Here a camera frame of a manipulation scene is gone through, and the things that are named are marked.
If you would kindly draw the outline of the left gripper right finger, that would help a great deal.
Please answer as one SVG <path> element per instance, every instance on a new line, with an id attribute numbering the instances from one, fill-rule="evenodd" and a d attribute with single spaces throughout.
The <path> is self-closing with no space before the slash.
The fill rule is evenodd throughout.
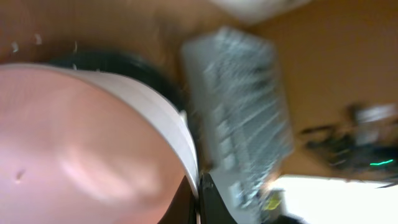
<path id="1" fill-rule="evenodd" d="M 201 224 L 237 224 L 209 173 L 202 175 L 198 189 Z"/>

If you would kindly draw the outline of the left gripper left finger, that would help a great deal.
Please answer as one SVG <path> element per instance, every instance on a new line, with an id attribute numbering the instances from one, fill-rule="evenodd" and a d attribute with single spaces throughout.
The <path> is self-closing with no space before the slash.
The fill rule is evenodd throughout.
<path id="1" fill-rule="evenodd" d="M 159 224 L 197 224 L 196 200 L 184 177 Z"/>

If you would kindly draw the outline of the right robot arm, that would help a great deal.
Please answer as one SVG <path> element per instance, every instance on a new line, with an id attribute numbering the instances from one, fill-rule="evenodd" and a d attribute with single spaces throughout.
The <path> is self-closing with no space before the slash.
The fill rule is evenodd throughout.
<path id="1" fill-rule="evenodd" d="M 328 166 L 351 178 L 379 174 L 385 188 L 397 185 L 397 109 L 395 105 L 353 103 L 347 122 L 312 126 L 299 132 L 304 147 Z"/>

